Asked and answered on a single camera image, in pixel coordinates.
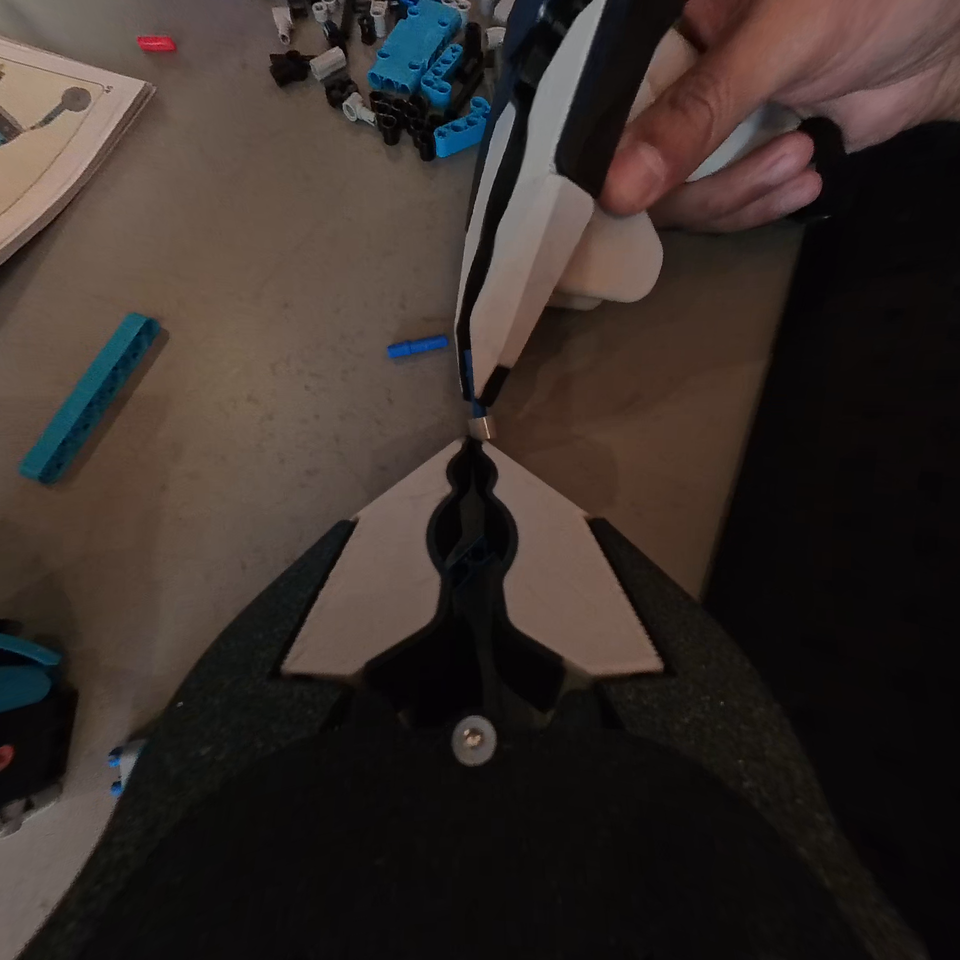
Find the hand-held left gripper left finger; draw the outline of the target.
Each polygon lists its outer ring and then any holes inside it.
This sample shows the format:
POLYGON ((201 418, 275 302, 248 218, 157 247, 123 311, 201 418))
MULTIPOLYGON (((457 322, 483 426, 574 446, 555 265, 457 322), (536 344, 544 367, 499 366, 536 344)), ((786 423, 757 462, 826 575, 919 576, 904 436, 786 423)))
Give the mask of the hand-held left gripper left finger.
POLYGON ((450 442, 354 516, 282 674, 354 679, 431 623, 450 551, 437 524, 455 503, 450 469, 466 445, 450 442))

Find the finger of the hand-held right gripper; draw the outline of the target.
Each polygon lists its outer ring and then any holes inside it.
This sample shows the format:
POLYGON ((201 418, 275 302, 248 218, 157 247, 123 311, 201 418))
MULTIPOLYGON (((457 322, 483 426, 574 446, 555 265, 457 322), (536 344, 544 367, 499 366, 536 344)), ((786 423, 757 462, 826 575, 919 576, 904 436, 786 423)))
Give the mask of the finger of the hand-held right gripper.
POLYGON ((472 315, 493 261, 499 224, 517 183, 517 108, 497 100, 486 123, 474 172, 454 318, 459 386, 469 392, 466 353, 472 348, 472 315))
POLYGON ((557 171, 564 117, 516 109, 516 183, 471 315, 474 388, 494 403, 594 213, 594 197, 557 171))

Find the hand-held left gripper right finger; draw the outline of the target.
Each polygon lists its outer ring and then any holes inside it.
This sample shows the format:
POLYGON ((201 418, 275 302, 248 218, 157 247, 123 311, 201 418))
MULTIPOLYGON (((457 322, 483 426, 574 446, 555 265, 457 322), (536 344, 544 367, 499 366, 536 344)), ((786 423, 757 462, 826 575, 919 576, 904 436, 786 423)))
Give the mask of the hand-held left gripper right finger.
POLYGON ((569 498, 490 443, 492 498, 510 521, 503 597, 510 625, 588 677, 665 664, 590 526, 569 498))

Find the pile of building pieces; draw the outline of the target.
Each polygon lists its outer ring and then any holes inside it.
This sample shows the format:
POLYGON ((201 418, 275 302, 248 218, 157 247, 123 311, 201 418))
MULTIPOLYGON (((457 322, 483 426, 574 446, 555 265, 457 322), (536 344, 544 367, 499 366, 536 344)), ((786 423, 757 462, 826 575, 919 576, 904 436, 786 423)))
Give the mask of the pile of building pieces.
POLYGON ((284 2, 271 9, 282 50, 269 56, 280 89, 314 81, 327 104, 384 144, 409 138, 423 162, 473 150, 492 107, 504 30, 472 2, 284 2))

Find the blue toy robot model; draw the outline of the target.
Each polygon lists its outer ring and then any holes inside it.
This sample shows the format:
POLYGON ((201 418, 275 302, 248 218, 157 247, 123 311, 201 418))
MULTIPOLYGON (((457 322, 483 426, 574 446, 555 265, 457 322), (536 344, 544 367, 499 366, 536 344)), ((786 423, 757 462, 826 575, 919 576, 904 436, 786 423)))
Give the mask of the blue toy robot model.
POLYGON ((77 706, 62 644, 30 638, 21 623, 2 619, 2 839, 61 797, 77 706))

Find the person's right hand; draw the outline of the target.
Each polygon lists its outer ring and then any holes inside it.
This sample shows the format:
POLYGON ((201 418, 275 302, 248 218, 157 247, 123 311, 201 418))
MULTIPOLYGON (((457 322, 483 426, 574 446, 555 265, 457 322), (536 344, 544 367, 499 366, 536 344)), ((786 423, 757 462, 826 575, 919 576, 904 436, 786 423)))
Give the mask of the person's right hand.
POLYGON ((766 104, 829 118, 849 153, 958 120, 957 1, 691 1, 681 24, 700 57, 624 129, 601 194, 609 214, 726 234, 814 202, 822 176, 798 130, 689 182, 766 104))

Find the black perforated office chair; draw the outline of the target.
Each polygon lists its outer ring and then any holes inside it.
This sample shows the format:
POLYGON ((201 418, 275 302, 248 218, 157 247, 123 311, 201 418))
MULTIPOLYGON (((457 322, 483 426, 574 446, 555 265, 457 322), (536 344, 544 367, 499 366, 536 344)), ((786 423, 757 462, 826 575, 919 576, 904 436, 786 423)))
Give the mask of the black perforated office chair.
POLYGON ((929 958, 958 958, 959 131, 849 158, 810 225, 704 606, 929 958))

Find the thick teal perforated beam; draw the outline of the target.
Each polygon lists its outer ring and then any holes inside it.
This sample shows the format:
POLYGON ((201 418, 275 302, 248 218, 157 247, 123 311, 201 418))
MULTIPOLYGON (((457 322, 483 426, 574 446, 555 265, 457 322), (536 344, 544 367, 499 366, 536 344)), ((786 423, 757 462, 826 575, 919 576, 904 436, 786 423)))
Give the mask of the thick teal perforated beam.
POLYGON ((62 479, 161 332, 155 318, 126 315, 19 463, 20 476, 44 486, 62 479))

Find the instruction booklet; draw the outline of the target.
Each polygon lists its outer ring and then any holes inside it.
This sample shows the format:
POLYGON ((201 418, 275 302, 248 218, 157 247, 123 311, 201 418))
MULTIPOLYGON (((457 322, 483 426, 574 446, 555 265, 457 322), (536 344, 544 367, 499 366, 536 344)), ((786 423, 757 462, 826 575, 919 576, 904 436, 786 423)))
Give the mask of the instruction booklet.
POLYGON ((156 93, 116 74, 1 38, 1 261, 49 226, 156 93))

